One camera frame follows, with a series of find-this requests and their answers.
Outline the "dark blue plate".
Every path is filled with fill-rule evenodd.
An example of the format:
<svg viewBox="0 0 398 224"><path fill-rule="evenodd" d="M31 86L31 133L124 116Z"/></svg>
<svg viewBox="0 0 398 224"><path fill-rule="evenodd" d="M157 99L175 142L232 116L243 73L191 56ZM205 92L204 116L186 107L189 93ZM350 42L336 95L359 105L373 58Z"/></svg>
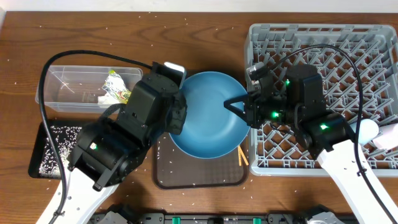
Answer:
<svg viewBox="0 0 398 224"><path fill-rule="evenodd" d="M184 153L199 159L225 156L240 145L250 127L224 107L226 100L246 95L245 87L221 72L200 72L184 81L187 116L181 134L170 137Z"/></svg>

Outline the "wooden chopstick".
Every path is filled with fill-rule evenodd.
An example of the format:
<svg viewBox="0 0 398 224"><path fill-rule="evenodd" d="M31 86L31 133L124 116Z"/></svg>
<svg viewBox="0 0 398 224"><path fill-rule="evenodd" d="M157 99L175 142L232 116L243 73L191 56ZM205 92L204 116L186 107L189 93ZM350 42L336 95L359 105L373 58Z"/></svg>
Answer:
<svg viewBox="0 0 398 224"><path fill-rule="evenodd" d="M238 162L239 162L239 166L242 166L241 146L238 146Z"/></svg>
<svg viewBox="0 0 398 224"><path fill-rule="evenodd" d="M248 166L249 162L248 162L247 157L245 156L242 148L241 148L241 158L242 158L242 165L244 164L244 165Z"/></svg>

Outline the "yellow snack wrapper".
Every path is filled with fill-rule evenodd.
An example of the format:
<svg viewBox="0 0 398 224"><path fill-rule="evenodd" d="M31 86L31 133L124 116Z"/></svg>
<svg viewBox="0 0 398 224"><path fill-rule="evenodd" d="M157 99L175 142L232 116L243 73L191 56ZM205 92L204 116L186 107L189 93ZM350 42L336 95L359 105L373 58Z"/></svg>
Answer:
<svg viewBox="0 0 398 224"><path fill-rule="evenodd" d="M127 89L123 79L114 70L108 72L108 77L102 86L102 89L107 92L120 103L126 104L131 95L131 91Z"/></svg>

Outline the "white tissue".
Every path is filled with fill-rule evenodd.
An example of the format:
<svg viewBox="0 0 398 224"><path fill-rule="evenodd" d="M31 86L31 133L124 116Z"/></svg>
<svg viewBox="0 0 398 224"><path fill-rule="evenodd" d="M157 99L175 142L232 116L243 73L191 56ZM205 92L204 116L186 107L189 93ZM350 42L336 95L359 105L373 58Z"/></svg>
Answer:
<svg viewBox="0 0 398 224"><path fill-rule="evenodd" d="M118 104L119 101L111 96L109 93L106 93L104 96L98 97L98 106L100 108L107 108L111 105Z"/></svg>

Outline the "light blue plastic cup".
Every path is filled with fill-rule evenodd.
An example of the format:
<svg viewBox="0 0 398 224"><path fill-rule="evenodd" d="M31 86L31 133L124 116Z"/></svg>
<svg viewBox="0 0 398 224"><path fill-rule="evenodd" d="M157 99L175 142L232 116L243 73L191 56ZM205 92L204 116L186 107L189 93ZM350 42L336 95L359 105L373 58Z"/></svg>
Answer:
<svg viewBox="0 0 398 224"><path fill-rule="evenodd" d="M363 119L360 122L358 144L365 145L379 134L379 126L371 119Z"/></svg>

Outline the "pink plastic cup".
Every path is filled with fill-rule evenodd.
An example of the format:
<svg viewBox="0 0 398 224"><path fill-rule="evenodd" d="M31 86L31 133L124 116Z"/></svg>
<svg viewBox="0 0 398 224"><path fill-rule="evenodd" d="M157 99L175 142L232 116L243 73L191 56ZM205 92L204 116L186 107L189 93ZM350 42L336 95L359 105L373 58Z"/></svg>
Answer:
<svg viewBox="0 0 398 224"><path fill-rule="evenodd" d="M397 123L382 126L379 131L380 134L373 139L373 143L378 149L390 150L397 147Z"/></svg>

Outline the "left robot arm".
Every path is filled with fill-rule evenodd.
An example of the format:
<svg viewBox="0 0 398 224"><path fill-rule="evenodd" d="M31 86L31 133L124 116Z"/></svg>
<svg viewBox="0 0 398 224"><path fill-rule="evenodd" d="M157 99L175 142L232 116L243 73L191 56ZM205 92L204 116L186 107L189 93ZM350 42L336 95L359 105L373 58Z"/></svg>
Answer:
<svg viewBox="0 0 398 224"><path fill-rule="evenodd" d="M110 106L78 133L59 184L38 223L87 223L139 167L163 133L179 135L187 115L183 66L153 63L126 104Z"/></svg>

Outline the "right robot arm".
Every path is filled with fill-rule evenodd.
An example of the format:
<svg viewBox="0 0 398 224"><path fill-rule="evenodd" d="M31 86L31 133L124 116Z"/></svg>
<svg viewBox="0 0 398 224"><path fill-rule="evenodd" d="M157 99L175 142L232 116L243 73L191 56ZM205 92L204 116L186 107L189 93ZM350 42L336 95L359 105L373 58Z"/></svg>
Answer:
<svg viewBox="0 0 398 224"><path fill-rule="evenodd" d="M397 223L397 205L370 168L359 144L359 131L328 110L322 76L313 65L287 70L286 98L274 97L271 82L224 102L252 128L266 121L290 126L295 140L318 161L338 186L359 223Z"/></svg>

